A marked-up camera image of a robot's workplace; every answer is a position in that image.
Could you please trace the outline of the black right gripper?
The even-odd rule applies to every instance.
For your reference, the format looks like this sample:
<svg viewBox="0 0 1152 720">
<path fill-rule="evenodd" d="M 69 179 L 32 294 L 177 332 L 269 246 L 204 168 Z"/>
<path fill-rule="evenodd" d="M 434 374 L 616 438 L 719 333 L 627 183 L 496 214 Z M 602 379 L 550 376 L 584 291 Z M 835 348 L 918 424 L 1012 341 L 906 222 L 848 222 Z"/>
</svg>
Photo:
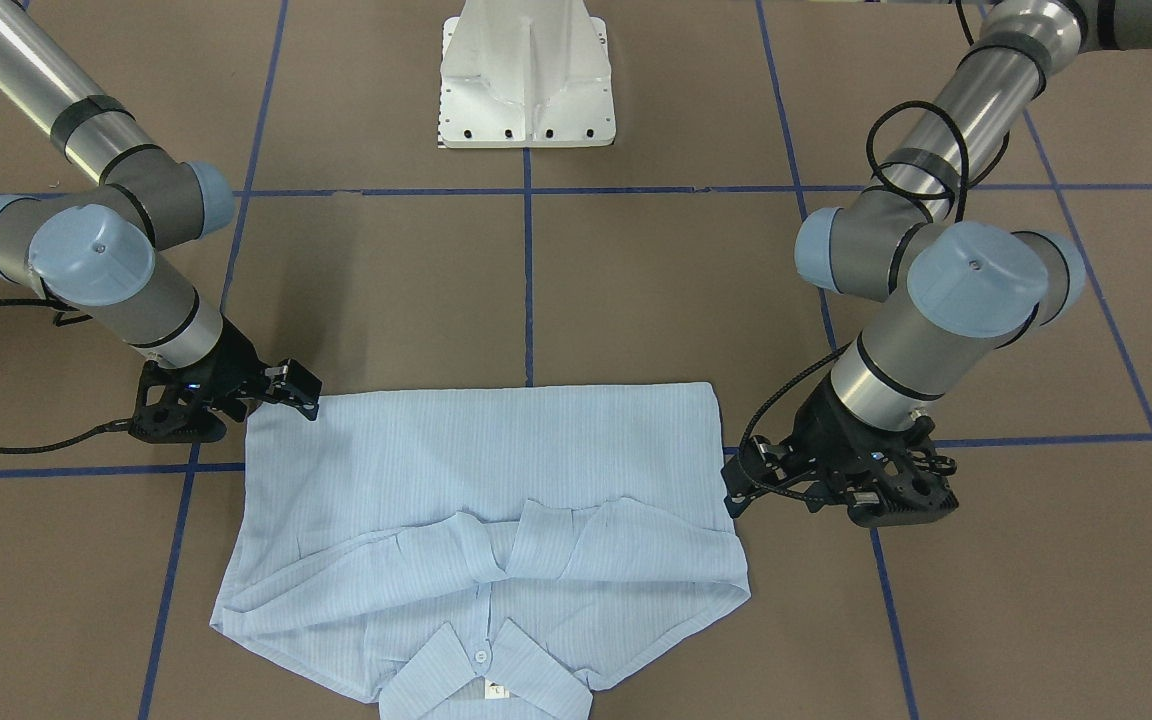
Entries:
<svg viewBox="0 0 1152 720">
<path fill-rule="evenodd" d="M 218 414 L 242 423 L 255 400 L 316 420 L 321 391 L 321 379 L 293 357 L 262 363 L 247 334 L 223 318 L 217 344 L 197 363 L 169 369 L 146 361 L 128 434 L 151 445 L 218 442 L 227 434 Z"/>
</svg>

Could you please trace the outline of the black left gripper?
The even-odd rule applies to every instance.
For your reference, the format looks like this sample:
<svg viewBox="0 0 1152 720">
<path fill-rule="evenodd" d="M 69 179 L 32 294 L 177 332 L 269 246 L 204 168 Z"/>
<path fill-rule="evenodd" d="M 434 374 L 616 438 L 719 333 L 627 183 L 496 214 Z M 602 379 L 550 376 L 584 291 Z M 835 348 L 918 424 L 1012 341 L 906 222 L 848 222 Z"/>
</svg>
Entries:
<svg viewBox="0 0 1152 720">
<path fill-rule="evenodd" d="M 756 498 L 791 497 L 795 480 L 808 484 L 810 511 L 841 505 L 859 526 L 946 518 L 960 506 L 948 484 L 957 464 L 937 450 L 933 430 L 931 416 L 905 430 L 870 427 L 846 409 L 831 382 L 819 382 L 785 442 L 750 435 L 723 462 L 723 507 L 740 518 Z"/>
</svg>

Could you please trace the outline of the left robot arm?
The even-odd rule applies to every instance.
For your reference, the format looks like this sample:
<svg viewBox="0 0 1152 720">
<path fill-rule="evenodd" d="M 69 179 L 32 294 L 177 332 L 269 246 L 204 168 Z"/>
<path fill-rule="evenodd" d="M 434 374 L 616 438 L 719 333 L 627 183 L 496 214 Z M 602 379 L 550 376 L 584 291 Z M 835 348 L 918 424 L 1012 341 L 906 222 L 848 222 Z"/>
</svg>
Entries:
<svg viewBox="0 0 1152 720">
<path fill-rule="evenodd" d="M 826 377 L 782 441 L 742 432 L 723 464 L 732 518 L 760 497 L 809 511 L 840 506 L 863 528 L 946 518 L 957 465 L 937 450 L 932 407 L 996 348 L 1055 323 L 1087 270 L 1074 242 L 968 222 L 969 194 L 996 167 L 1011 126 L 1079 55 L 1152 50 L 1152 1 L 1001 1 L 922 118 L 887 156 L 867 132 L 867 185 L 801 223 L 799 276 L 873 300 L 858 338 L 819 361 Z"/>
</svg>

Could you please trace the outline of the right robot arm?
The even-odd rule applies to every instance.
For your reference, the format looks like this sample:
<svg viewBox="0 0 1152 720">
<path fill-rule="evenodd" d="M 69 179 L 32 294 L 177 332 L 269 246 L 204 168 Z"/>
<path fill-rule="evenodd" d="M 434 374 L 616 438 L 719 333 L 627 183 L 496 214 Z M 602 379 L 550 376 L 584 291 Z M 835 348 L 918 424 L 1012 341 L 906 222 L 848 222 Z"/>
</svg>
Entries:
<svg viewBox="0 0 1152 720">
<path fill-rule="evenodd" d="M 55 199 L 0 195 L 0 278 L 31 291 L 59 325 L 93 320 L 143 357 L 127 419 L 79 441 L 212 444 L 256 406 L 314 420 L 323 382 L 298 361 L 265 363 L 165 251 L 220 232 L 236 215 L 214 165 L 177 161 L 131 111 L 84 71 L 18 1 L 0 1 L 0 92 L 91 179 Z"/>
</svg>

